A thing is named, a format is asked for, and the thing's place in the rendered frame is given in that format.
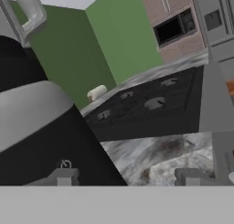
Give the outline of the black hob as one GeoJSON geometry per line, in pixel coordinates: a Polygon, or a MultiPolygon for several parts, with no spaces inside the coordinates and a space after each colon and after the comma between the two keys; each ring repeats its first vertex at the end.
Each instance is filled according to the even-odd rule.
{"type": "Polygon", "coordinates": [[[197,133],[203,73],[192,67],[118,91],[85,120],[102,142],[197,133]]]}

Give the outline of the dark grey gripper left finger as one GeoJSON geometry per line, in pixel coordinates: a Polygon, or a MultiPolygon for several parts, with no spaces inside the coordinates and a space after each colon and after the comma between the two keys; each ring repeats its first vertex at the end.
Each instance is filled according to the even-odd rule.
{"type": "Polygon", "coordinates": [[[30,186],[60,186],[71,187],[79,184],[79,170],[77,168],[58,168],[48,177],[30,183],[30,186]]]}

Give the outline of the grey fridge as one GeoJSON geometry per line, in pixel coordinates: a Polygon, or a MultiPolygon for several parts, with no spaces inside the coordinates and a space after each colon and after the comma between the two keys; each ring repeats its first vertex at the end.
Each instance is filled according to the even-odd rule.
{"type": "Polygon", "coordinates": [[[209,60],[234,69],[234,0],[194,0],[209,60]]]}

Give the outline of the black microwave oven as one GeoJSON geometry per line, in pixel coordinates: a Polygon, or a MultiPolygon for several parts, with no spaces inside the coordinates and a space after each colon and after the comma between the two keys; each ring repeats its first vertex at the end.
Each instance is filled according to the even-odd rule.
{"type": "Polygon", "coordinates": [[[195,20],[190,8],[154,26],[154,34],[160,47],[196,31],[195,20]]]}

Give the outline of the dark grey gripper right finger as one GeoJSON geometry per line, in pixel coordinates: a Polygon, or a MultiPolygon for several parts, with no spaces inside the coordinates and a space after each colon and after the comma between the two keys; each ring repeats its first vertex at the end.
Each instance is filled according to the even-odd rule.
{"type": "Polygon", "coordinates": [[[177,168],[175,170],[175,185],[185,187],[216,186],[216,179],[210,178],[198,168],[177,168]]]}

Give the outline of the white paper towel roll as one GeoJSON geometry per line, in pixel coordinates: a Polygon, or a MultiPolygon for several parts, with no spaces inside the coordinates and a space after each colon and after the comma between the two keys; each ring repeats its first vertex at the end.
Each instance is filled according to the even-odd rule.
{"type": "Polygon", "coordinates": [[[97,99],[99,99],[106,92],[107,92],[106,86],[105,85],[100,85],[100,86],[92,89],[91,91],[89,91],[87,93],[87,97],[88,97],[89,101],[96,101],[97,99]]]}

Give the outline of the black and grey blender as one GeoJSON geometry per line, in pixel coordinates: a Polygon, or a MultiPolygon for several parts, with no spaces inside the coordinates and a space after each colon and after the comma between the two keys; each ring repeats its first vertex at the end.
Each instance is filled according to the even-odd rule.
{"type": "Polygon", "coordinates": [[[48,80],[29,39],[47,21],[40,0],[0,0],[0,186],[30,186],[58,168],[77,168],[80,186],[124,186],[70,96],[48,80]]]}

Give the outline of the pink cupboards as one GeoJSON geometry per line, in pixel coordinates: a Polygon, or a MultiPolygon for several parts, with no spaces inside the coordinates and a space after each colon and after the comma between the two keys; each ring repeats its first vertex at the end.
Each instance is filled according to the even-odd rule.
{"type": "Polygon", "coordinates": [[[198,52],[199,50],[205,47],[200,26],[198,24],[197,14],[193,0],[143,1],[153,32],[154,26],[165,22],[167,19],[178,15],[179,13],[187,10],[188,8],[192,10],[197,31],[192,34],[180,37],[175,41],[172,41],[171,43],[165,44],[161,47],[157,43],[163,62],[170,62],[174,59],[182,58],[185,55],[198,52]]]}

